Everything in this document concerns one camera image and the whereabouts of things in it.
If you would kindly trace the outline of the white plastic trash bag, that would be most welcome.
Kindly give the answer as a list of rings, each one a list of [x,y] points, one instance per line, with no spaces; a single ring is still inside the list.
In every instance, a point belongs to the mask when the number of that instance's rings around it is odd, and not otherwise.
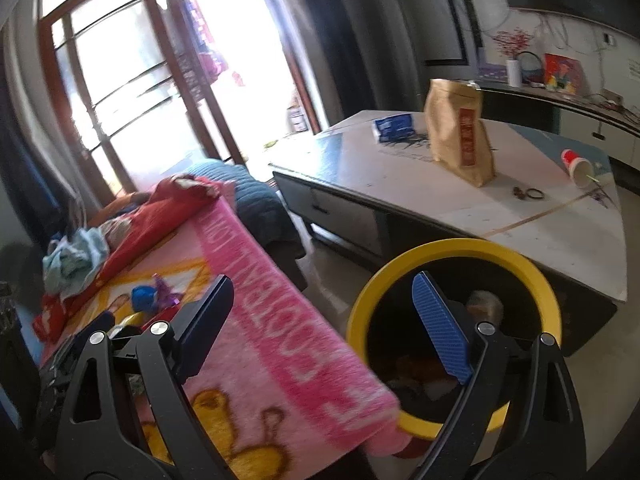
[[[500,299],[487,290],[474,290],[465,309],[475,323],[490,323],[498,327],[503,320],[503,304]]]

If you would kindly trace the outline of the yellow rimmed black trash bin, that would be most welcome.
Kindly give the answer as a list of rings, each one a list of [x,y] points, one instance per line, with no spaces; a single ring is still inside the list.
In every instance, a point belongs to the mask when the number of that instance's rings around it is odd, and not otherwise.
[[[555,294],[542,273],[525,257],[511,249],[477,238],[447,238],[412,248],[383,266],[360,292],[348,321],[346,339],[363,361],[367,361],[368,329],[372,315],[385,293],[408,275],[416,280],[412,288],[414,310],[420,316],[445,370],[462,380],[470,381],[469,363],[471,337],[462,328],[463,315],[454,314],[446,305],[445,296],[435,284],[418,272],[421,266],[450,258],[472,258],[500,266],[511,273],[527,289],[538,311],[541,329],[556,341],[562,340],[560,307]]]

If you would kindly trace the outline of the purple candy wrapper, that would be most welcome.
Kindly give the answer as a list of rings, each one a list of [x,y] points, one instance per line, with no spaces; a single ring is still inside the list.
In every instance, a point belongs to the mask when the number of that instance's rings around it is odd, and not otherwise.
[[[154,292],[154,308],[156,310],[166,310],[173,307],[179,307],[182,301],[183,293],[175,292],[160,274],[153,275]]]

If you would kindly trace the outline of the blue crumpled wrapper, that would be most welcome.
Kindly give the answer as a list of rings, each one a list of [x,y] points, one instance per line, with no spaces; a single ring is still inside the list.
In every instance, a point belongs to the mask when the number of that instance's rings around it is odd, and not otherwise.
[[[157,310],[156,289],[150,285],[139,285],[132,289],[131,305],[134,312],[152,314]]]

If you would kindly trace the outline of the pink patterned blanket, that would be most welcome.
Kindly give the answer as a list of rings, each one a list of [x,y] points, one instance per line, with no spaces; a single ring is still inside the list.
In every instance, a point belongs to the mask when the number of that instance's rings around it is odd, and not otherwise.
[[[105,311],[126,318],[132,289],[154,274],[184,301],[202,298],[224,274],[234,287],[233,307],[184,388],[233,473],[306,479],[352,451],[401,451],[409,439],[398,427],[396,396],[272,262],[228,198],[219,197],[114,276],[68,320],[60,338]]]

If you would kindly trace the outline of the red blanket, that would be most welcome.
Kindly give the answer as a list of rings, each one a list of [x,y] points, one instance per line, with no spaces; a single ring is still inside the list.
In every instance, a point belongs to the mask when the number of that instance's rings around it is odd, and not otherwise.
[[[88,228],[99,228],[110,248],[102,269],[78,296],[61,300],[44,292],[42,312],[32,322],[44,344],[58,341],[65,325],[99,290],[122,270],[134,264],[184,222],[219,197],[234,192],[231,182],[212,181],[193,174],[175,174],[155,185],[152,192],[132,193],[114,200],[92,220]]]

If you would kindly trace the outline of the light blue cloth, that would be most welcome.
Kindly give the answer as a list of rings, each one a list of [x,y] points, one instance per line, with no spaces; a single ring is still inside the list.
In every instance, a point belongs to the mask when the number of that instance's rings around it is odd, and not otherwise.
[[[51,240],[42,258],[43,288],[61,300],[86,290],[110,255],[99,228],[78,229],[71,237]]]

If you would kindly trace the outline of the dark blue cushion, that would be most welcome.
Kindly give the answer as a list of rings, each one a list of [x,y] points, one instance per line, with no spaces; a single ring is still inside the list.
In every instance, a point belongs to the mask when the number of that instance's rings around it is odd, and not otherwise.
[[[243,166],[208,158],[189,166],[186,172],[212,181],[232,181],[236,214],[259,245],[265,249],[285,247],[294,259],[306,256],[302,240],[277,192],[267,183],[254,179]]]

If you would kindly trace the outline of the small dark trinket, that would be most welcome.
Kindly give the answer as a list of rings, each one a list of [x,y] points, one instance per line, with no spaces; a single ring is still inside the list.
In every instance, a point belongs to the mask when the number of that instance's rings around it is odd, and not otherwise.
[[[515,197],[517,197],[519,200],[525,200],[526,199],[526,194],[525,192],[519,188],[518,186],[514,186],[512,193]]]

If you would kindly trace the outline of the white coffee table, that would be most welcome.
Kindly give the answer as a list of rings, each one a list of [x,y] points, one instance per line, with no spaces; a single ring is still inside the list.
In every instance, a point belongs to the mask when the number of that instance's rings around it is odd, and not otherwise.
[[[278,143],[273,177],[301,217],[382,255],[374,208],[439,229],[492,240],[599,297],[628,298],[626,238],[608,156],[554,133],[488,120],[497,171],[476,188],[434,161],[423,114],[416,134],[378,143],[382,110],[363,110],[309,139]],[[569,148],[590,160],[599,180],[578,188],[562,162]],[[525,200],[512,193],[521,188]]]

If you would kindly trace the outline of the brown paper bag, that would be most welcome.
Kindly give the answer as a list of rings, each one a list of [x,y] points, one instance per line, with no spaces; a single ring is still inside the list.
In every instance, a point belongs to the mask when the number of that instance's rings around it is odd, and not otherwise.
[[[479,88],[448,79],[431,80],[424,106],[434,161],[476,188],[496,176],[482,107]]]

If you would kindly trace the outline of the red paper cup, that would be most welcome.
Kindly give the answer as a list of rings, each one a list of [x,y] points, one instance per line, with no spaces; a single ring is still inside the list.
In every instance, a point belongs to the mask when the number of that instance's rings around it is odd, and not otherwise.
[[[578,188],[589,188],[592,184],[599,184],[590,160],[578,155],[567,148],[561,153],[562,162],[570,176],[570,180]]]

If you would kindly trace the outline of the blue snack packet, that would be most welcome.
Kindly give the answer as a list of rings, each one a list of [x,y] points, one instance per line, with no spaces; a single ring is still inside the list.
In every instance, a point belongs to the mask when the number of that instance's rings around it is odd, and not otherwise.
[[[378,143],[405,141],[416,133],[410,114],[397,114],[375,119],[372,131]]]

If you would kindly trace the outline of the white black tv cabinet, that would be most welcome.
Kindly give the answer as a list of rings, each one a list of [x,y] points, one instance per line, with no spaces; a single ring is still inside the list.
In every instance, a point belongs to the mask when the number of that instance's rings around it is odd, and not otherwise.
[[[600,148],[612,159],[639,168],[639,117],[614,112],[602,102],[537,88],[482,81],[483,116],[535,128]]]

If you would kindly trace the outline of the wooden framed window door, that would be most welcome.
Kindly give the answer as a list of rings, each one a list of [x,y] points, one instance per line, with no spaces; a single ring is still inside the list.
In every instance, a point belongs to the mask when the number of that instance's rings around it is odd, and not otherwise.
[[[277,0],[37,0],[44,78],[101,203],[320,122]]]

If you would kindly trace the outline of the round dark ornament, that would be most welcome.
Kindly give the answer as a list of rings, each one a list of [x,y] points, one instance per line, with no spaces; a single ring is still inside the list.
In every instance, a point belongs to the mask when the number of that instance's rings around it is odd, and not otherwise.
[[[516,56],[516,60],[520,63],[524,84],[532,86],[544,83],[544,62],[536,53],[522,51]]]

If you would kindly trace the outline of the colourful framed picture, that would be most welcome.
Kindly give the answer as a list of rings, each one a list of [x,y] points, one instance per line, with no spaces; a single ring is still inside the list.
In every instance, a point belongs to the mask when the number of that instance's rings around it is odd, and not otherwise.
[[[544,55],[544,86],[547,90],[581,96],[582,64],[574,58],[546,53]]]

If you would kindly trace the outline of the white vase red flowers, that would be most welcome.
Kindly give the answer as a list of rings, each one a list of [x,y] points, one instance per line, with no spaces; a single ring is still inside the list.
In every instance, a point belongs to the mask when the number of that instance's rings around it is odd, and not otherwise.
[[[508,85],[512,88],[521,88],[522,69],[518,56],[526,51],[534,36],[521,28],[513,30],[499,30],[492,36],[501,55],[506,59],[506,76]]]

